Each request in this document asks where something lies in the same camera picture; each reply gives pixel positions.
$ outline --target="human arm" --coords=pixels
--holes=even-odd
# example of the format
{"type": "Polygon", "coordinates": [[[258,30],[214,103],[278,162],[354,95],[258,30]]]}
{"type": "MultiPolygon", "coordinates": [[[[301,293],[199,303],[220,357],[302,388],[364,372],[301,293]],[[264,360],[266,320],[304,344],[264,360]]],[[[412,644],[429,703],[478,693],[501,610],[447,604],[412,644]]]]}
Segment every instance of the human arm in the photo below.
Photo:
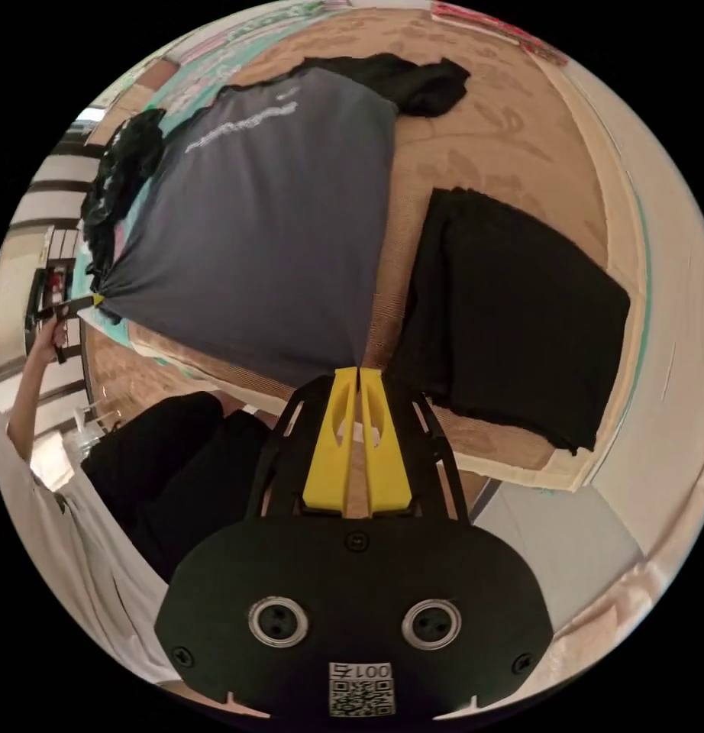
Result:
{"type": "Polygon", "coordinates": [[[34,426],[44,372],[57,355],[55,346],[63,346],[65,340],[66,322],[58,322],[56,316],[53,316],[37,335],[21,373],[6,434],[26,463],[31,461],[31,451],[34,448],[34,426]]]}

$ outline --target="bed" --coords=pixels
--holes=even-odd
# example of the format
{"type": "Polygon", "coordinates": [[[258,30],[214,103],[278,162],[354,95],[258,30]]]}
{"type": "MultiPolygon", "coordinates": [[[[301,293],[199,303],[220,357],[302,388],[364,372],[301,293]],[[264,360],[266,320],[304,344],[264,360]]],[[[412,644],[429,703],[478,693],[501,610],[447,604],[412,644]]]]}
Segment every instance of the bed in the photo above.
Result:
{"type": "MultiPolygon", "coordinates": [[[[388,50],[426,63],[445,53],[472,73],[470,93],[449,115],[401,118],[396,127],[388,230],[366,366],[384,367],[395,346],[420,227],[435,186],[474,188],[524,209],[568,236],[626,288],[632,307],[625,348],[593,453],[580,450],[572,457],[527,431],[438,411],[462,470],[526,486],[575,490],[598,466],[628,405],[649,291],[638,203],[598,118],[561,69],[507,40],[434,22],[426,11],[356,9],[272,28],[266,26],[262,37],[244,43],[236,38],[173,77],[151,101],[168,109],[162,127],[173,128],[230,78],[252,83],[285,72],[306,56],[361,57],[388,50]]],[[[118,247],[142,200],[139,196],[118,228],[118,247]]],[[[279,414],[291,393],[288,386],[185,348],[139,324],[122,323],[114,330],[99,325],[143,355],[209,379],[268,412],[279,414]]]]}

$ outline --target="black pants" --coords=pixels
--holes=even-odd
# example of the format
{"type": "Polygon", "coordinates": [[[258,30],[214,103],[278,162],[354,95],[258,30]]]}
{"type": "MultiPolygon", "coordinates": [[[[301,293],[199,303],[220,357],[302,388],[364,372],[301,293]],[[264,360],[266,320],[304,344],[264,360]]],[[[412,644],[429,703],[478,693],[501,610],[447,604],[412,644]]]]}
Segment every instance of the black pants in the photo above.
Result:
{"type": "Polygon", "coordinates": [[[167,582],[203,540],[247,509],[269,428],[223,418],[208,392],[170,397],[106,435],[82,469],[138,551],[167,582]]]}

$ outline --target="black cloth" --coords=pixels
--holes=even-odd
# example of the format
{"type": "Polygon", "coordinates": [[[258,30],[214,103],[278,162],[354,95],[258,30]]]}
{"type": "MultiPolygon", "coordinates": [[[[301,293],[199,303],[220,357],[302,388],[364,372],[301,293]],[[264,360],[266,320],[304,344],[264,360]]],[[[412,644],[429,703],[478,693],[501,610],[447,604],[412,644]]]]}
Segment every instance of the black cloth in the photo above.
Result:
{"type": "Polygon", "coordinates": [[[593,450],[629,307],[617,282],[538,219],[435,189],[387,371],[457,415],[593,450]]]}
{"type": "Polygon", "coordinates": [[[82,236],[92,254],[87,273],[93,275],[93,292],[99,292],[113,264],[115,225],[128,213],[161,161],[164,146],[159,123],[165,114],[163,109],[147,109],[118,127],[82,200],[82,236]]]}
{"type": "Polygon", "coordinates": [[[250,86],[228,85],[218,92],[235,92],[262,84],[273,84],[291,78],[306,69],[326,69],[366,86],[397,106],[401,115],[411,117],[440,117],[466,95],[464,83],[470,73],[458,63],[442,58],[436,63],[417,64],[394,53],[354,58],[339,56],[331,59],[306,58],[288,73],[250,86]]]}
{"type": "Polygon", "coordinates": [[[207,392],[171,397],[106,435],[82,469],[168,583],[194,547],[243,519],[269,433],[246,412],[223,418],[207,392]]]}

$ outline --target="folded black garment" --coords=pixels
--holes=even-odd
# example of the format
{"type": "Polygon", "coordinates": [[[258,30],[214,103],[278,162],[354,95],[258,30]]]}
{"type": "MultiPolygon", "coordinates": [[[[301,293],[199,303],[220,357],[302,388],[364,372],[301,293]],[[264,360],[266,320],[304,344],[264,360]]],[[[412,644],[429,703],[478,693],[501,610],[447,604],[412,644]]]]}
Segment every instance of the folded black garment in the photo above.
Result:
{"type": "Polygon", "coordinates": [[[626,291],[575,244],[484,194],[435,189],[387,373],[457,415],[593,450],[626,291]]]}
{"type": "Polygon", "coordinates": [[[164,109],[147,109],[118,127],[105,145],[97,176],[82,200],[82,236],[92,254],[87,273],[92,275],[93,292],[100,292],[113,265],[115,225],[161,162],[164,145],[159,123],[165,114],[164,109]]]}

